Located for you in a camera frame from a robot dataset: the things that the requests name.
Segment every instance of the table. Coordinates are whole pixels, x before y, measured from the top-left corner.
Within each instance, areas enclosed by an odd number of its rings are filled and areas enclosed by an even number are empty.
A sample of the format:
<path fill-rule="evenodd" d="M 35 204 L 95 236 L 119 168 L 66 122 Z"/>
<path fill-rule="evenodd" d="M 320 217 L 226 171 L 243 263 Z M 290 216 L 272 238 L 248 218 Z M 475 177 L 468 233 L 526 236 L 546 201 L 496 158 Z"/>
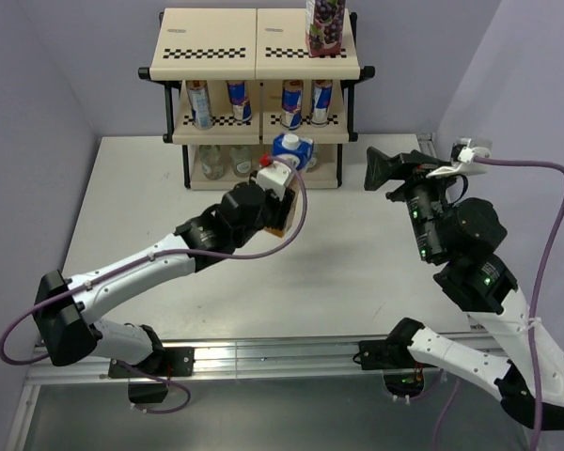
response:
<path fill-rule="evenodd" d="M 368 145 L 388 154 L 418 148 L 411 134 L 360 136 L 345 150 L 343 186 L 309 191 L 305 229 L 284 252 L 219 263 L 106 317 L 148 324 L 162 339 L 388 334 L 403 317 L 438 332 L 469 332 L 466 315 L 432 281 L 438 269 L 420 261 L 406 207 L 364 192 Z M 146 248 L 221 196 L 184 189 L 180 148 L 160 137 L 103 138 L 64 274 Z M 238 252 L 278 244 L 259 233 Z"/>

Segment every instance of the energy drink can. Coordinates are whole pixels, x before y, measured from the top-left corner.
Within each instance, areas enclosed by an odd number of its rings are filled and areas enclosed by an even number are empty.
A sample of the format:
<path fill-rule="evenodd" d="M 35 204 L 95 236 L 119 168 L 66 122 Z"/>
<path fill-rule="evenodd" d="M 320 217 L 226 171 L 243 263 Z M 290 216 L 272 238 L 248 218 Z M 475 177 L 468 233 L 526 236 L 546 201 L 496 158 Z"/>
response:
<path fill-rule="evenodd" d="M 311 125 L 328 125 L 328 112 L 332 100 L 332 80 L 314 80 L 311 87 Z"/>
<path fill-rule="evenodd" d="M 226 82 L 227 95 L 232 104 L 232 115 L 238 122 L 248 122 L 253 115 L 251 112 L 251 101 L 248 98 L 246 82 Z"/>
<path fill-rule="evenodd" d="M 301 126 L 303 80 L 285 80 L 282 84 L 282 114 L 280 123 L 289 130 Z"/>
<path fill-rule="evenodd" d="M 213 126 L 213 119 L 207 82 L 204 80 L 189 80 L 186 82 L 186 92 L 188 92 L 195 127 L 199 130 L 210 129 Z"/>

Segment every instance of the shelf tier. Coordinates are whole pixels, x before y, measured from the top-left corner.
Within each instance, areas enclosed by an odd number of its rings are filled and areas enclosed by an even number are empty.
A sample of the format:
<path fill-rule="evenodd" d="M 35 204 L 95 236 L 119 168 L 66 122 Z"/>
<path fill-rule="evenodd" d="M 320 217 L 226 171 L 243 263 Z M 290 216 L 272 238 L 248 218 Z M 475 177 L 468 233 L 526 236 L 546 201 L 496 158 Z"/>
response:
<path fill-rule="evenodd" d="M 267 80 L 263 82 L 263 143 L 271 144 L 280 133 L 290 132 L 280 124 L 280 112 L 282 103 L 282 81 Z M 333 83 L 332 99 L 330 102 L 330 113 L 328 125 L 325 127 L 314 127 L 309 123 L 311 110 L 311 81 L 303 82 L 303 122 L 301 127 L 291 131 L 292 133 L 313 139 L 316 144 L 342 144 L 349 142 L 347 132 L 347 117 L 342 99 L 340 81 Z"/>
<path fill-rule="evenodd" d="M 211 99 L 213 125 L 208 130 L 199 130 L 192 121 L 192 111 L 183 83 L 180 94 L 180 107 L 172 140 L 174 144 L 259 144 L 260 135 L 260 95 L 259 82 L 247 81 L 248 95 L 251 101 L 253 117 L 249 122 L 238 123 L 232 115 L 232 105 L 227 97 L 226 82 L 211 80 L 208 82 Z"/>
<path fill-rule="evenodd" d="M 259 167 L 259 158 L 263 153 L 270 153 L 271 146 L 254 146 L 253 148 L 253 169 Z M 332 145 L 319 146 L 318 165 L 313 172 L 303 174 L 307 189 L 324 190 L 335 189 L 338 187 L 337 181 L 337 147 Z M 229 160 L 226 162 L 226 173 L 219 180 L 207 179 L 201 168 L 200 160 L 195 157 L 190 178 L 190 187 L 194 191 L 225 191 L 231 190 L 234 185 L 247 178 L 240 178 L 234 174 Z"/>
<path fill-rule="evenodd" d="M 167 8 L 153 81 L 255 79 L 255 9 Z"/>
<path fill-rule="evenodd" d="M 256 78 L 357 80 L 360 68 L 345 8 L 341 55 L 310 58 L 304 9 L 259 9 Z"/>

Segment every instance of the wall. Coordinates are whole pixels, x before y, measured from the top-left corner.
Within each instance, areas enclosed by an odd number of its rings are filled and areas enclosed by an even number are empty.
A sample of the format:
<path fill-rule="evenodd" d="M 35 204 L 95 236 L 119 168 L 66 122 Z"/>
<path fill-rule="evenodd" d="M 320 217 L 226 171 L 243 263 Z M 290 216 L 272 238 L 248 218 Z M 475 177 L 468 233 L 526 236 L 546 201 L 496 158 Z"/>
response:
<path fill-rule="evenodd" d="M 564 0 L 503 0 L 438 131 L 445 156 L 457 135 L 493 139 L 493 155 L 564 163 Z M 492 168 L 472 195 L 493 201 L 508 229 L 499 255 L 530 296 L 563 192 L 559 173 Z M 539 313 L 564 349 L 564 225 L 541 290 Z M 548 434 L 564 449 L 564 433 Z"/>
<path fill-rule="evenodd" d="M 166 7 L 303 8 L 302 0 L 20 0 L 100 135 L 161 135 L 160 86 L 137 69 L 152 61 Z M 500 0 L 349 0 L 359 13 L 359 132 L 434 132 Z"/>
<path fill-rule="evenodd" d="M 61 265 L 96 144 L 20 5 L 0 0 L 0 334 Z M 25 324 L 10 354 L 28 357 L 35 336 Z M 0 362 L 0 449 L 25 371 Z"/>

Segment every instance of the checkered pattern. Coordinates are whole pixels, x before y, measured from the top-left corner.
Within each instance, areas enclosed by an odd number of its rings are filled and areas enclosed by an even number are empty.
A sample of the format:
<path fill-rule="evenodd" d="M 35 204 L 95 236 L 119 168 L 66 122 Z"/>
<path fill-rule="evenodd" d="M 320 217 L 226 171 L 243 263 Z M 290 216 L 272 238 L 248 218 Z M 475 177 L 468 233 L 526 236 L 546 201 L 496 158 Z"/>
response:
<path fill-rule="evenodd" d="M 280 115 L 270 115 L 270 123 L 272 125 L 280 123 Z M 311 119 L 309 117 L 303 117 L 301 119 L 301 125 L 311 125 Z M 338 121 L 338 115 L 331 115 L 328 117 L 328 125 L 335 124 L 338 125 L 340 122 Z"/>
<path fill-rule="evenodd" d="M 281 47 L 272 48 L 266 47 L 265 48 L 265 57 L 266 58 L 309 58 L 309 52 L 305 49 L 283 49 Z M 340 54 L 327 54 L 318 56 L 318 58 L 346 58 L 347 57 L 347 49 L 340 49 Z"/>
<path fill-rule="evenodd" d="M 227 127 L 232 127 L 234 125 L 251 125 L 251 121 L 248 122 L 238 122 L 234 119 L 234 116 L 213 116 L 211 117 L 213 125 L 225 125 Z M 184 116 L 181 120 L 181 125 L 192 125 L 194 121 L 192 116 Z"/>
<path fill-rule="evenodd" d="M 246 57 L 246 48 L 240 49 L 164 49 L 163 59 L 223 59 L 223 58 Z"/>

